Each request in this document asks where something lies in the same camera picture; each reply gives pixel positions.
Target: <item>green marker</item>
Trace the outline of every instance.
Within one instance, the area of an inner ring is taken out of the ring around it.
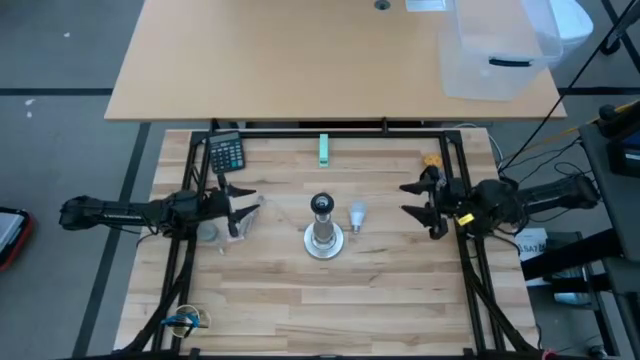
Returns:
[[[320,134],[318,167],[329,167],[329,135],[327,134]]]

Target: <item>wooden table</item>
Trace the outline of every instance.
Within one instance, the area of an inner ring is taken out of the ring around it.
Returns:
[[[444,15],[390,2],[146,1],[105,118],[539,120],[557,100],[548,70],[510,102],[447,97]],[[483,15],[497,19],[519,6],[489,3],[501,8]],[[553,114],[564,116],[562,106]]]
[[[462,133],[472,182],[496,177],[486,131]],[[152,199],[180,188],[190,134],[166,133]],[[399,208],[424,204],[424,197],[400,192],[398,185],[418,178],[421,155],[440,153],[437,140],[331,139],[327,169],[318,169],[316,139],[245,139],[244,146],[247,168],[228,179],[256,189],[266,202],[247,239],[225,256],[198,244],[189,303],[209,311],[213,325],[184,341],[183,351],[461,355],[473,346],[455,235],[430,240]],[[347,237],[330,261],[312,259],[303,246],[304,229],[313,221],[309,202],[320,191],[334,196],[333,219]],[[354,199],[369,205],[358,235],[348,231]],[[226,229],[224,222],[219,228]],[[115,348],[131,341],[157,306],[169,244],[162,237],[140,244]],[[515,249],[491,239],[486,247],[499,305],[535,344]]]

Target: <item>metal rod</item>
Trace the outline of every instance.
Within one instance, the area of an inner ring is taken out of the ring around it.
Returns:
[[[569,277],[561,279],[553,278],[550,282],[551,291],[554,293],[589,293],[590,291],[600,292],[611,290],[611,284],[609,283],[609,276],[607,274],[592,275],[588,281],[585,281],[582,277]]]
[[[193,146],[194,153],[198,148],[198,144]],[[202,197],[204,195],[204,191],[207,187],[207,175],[209,174],[209,142],[204,142],[204,151],[202,154],[202,163],[200,164],[200,177],[197,183],[197,193],[198,197]],[[189,239],[187,242],[187,251],[184,257],[184,266],[185,266],[185,280],[184,286],[182,287],[182,291],[180,291],[180,296],[178,297],[178,306],[184,305],[189,301],[189,288],[191,287],[191,275],[193,274],[193,264],[196,256],[196,242],[197,237],[195,234],[189,234]],[[178,337],[173,337],[171,339],[171,350],[180,352],[180,344],[182,339]]]
[[[184,175],[182,177],[182,190],[188,190],[191,188],[191,174],[193,174],[193,162],[196,158],[197,146],[190,145],[189,152],[187,153],[187,162],[184,167]],[[164,273],[164,280],[162,281],[161,299],[167,296],[169,289],[173,284],[173,278],[176,272],[176,262],[178,261],[178,250],[180,249],[180,240],[176,237],[171,238],[171,246],[169,247],[169,255],[167,257],[167,268]],[[162,338],[164,336],[164,325],[158,325],[158,329],[153,335],[151,340],[151,351],[160,351],[162,349]]]
[[[609,276],[607,274],[595,275],[593,273],[591,264],[585,265],[584,271],[585,278],[587,280],[589,295],[591,296],[593,315],[596,318],[598,330],[600,330],[600,337],[602,338],[602,345],[604,346],[604,350],[609,356],[620,356],[620,350],[618,349],[618,344],[616,343],[613,327],[611,327],[611,323],[609,322],[607,309],[604,306],[604,302],[602,301],[600,292],[597,290],[597,288],[603,285],[603,283],[608,287],[607,290],[611,289]]]
[[[618,235],[609,229],[523,261],[522,273],[525,280],[536,279],[621,253]]]
[[[283,131],[283,132],[270,132],[270,131],[242,131],[240,134],[245,139],[311,139],[317,138],[320,134],[328,134],[330,138],[365,138],[365,139],[401,139],[401,138],[431,138],[439,139],[443,136],[442,131],[389,131],[383,133],[382,131]]]
[[[464,152],[462,135],[460,134],[460,132],[457,132],[456,134],[451,134],[447,132],[446,135],[455,138],[455,141],[452,141],[452,142],[456,149],[456,157],[458,158],[460,175],[462,177],[462,183],[464,184],[465,193],[469,194],[469,192],[471,192],[471,176],[469,175],[469,168],[467,166],[467,157]],[[493,281],[491,280],[491,269],[489,268],[489,261],[487,260],[487,252],[484,247],[484,239],[475,238],[474,243],[476,246],[476,252],[478,254],[477,255],[478,266],[480,270],[480,276],[482,277],[482,284],[487,290],[489,298],[495,301],[496,296],[493,291]],[[504,338],[502,337],[502,331],[500,330],[500,326],[496,322],[496,319],[494,319],[492,316],[489,317],[489,322],[491,323],[491,334],[493,335],[493,342],[495,344],[496,350],[505,351],[506,346],[504,343]]]
[[[160,303],[149,318],[149,321],[147,321],[142,330],[138,332],[133,341],[131,341],[131,343],[129,343],[129,345],[127,345],[122,350],[119,350],[119,352],[140,352],[144,349],[147,342],[149,342],[149,338],[153,336],[153,327],[156,326],[156,324],[160,324],[162,319],[167,316],[167,311],[171,307],[171,304],[173,304],[176,296],[178,296],[178,294],[183,290],[187,275],[187,268],[187,263],[185,263],[180,270],[180,274],[178,275],[178,277],[176,277],[176,281],[169,287],[169,291],[167,292],[167,294],[162,299],[160,299]]]
[[[482,285],[482,281],[478,275],[473,271],[473,266],[471,266],[471,261],[466,259],[466,261],[462,262],[462,271],[464,274],[468,275],[469,285],[476,295],[482,300],[484,305],[487,307],[489,311],[489,316],[494,318],[500,327],[504,331],[505,336],[513,345],[513,348],[518,352],[538,352],[536,348],[531,346],[516,330],[516,328],[511,324],[507,316],[502,312],[498,304],[494,300],[489,297],[486,289]]]
[[[444,166],[444,173],[447,177],[447,180],[453,178],[453,167],[451,165],[451,155],[449,154],[449,146],[447,144],[447,137],[444,132],[440,132],[440,153],[442,155],[442,164]],[[456,238],[458,240],[458,251],[460,253],[460,261],[464,263],[465,261],[469,261],[469,249],[467,249],[467,239],[466,237],[462,239],[459,231],[458,225],[456,224]],[[482,351],[486,350],[487,346],[484,339],[484,333],[482,332],[482,320],[480,318],[480,309],[478,308],[478,299],[473,294],[473,290],[470,288],[468,274],[464,271],[463,265],[463,276],[464,276],[464,284],[465,284],[465,293],[467,295],[467,303],[469,305],[469,317],[471,318],[471,328],[473,330],[473,338],[476,343],[476,350]]]

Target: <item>light bulb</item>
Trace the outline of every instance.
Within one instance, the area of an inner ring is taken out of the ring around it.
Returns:
[[[362,226],[362,221],[364,220],[364,216],[367,214],[367,204],[364,201],[354,201],[351,204],[351,209],[349,210],[349,215],[351,215],[351,228],[353,229],[353,233],[357,234],[360,232],[360,227]]]

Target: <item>white label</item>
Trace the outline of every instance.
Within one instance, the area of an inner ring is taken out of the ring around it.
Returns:
[[[520,248],[520,261],[529,260],[544,252],[547,247],[547,232],[544,228],[524,229],[516,235],[516,243]],[[527,286],[548,285],[542,278],[527,281]]]
[[[445,11],[447,10],[446,0],[405,0],[407,11]]]

